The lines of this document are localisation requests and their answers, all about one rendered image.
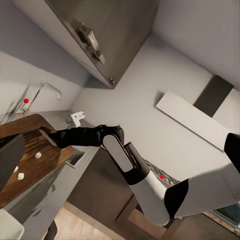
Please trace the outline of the bowl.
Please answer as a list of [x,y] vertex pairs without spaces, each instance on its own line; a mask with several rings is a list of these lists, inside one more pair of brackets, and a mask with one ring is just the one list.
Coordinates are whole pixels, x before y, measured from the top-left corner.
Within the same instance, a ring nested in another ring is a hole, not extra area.
[[20,240],[25,228],[5,209],[0,209],[0,240]]

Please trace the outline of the cutting board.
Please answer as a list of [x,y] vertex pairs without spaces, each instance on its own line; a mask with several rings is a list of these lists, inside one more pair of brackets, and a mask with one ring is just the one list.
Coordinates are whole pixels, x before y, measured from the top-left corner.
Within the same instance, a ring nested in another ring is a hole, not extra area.
[[[17,169],[0,192],[0,210],[75,154],[72,145],[59,148],[58,140],[51,138],[56,143],[54,146],[39,130],[44,131],[47,136],[58,132],[37,113],[0,124],[0,139],[22,133],[26,146],[26,152]],[[38,153],[41,153],[41,157],[37,159]],[[24,173],[24,179],[18,179],[21,173]]]

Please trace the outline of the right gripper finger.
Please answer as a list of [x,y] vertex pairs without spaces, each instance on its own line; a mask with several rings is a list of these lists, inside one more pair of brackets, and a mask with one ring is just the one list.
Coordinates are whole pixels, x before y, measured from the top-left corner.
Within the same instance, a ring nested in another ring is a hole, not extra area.
[[57,139],[57,133],[59,133],[59,131],[54,132],[54,133],[49,133],[49,134],[48,134],[48,137],[51,138],[51,139],[56,139],[56,140],[58,140],[58,139]]

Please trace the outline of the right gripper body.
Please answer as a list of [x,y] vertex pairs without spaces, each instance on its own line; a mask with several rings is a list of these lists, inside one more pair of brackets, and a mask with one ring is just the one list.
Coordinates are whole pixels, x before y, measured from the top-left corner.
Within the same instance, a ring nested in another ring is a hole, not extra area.
[[57,133],[58,147],[64,149],[68,146],[86,146],[84,135],[86,127],[77,127],[61,130]]

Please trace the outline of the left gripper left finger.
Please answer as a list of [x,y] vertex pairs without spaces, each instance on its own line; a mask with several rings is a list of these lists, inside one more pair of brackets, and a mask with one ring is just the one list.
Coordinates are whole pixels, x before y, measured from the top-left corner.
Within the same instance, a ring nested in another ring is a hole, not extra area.
[[26,153],[22,133],[0,138],[0,193]]

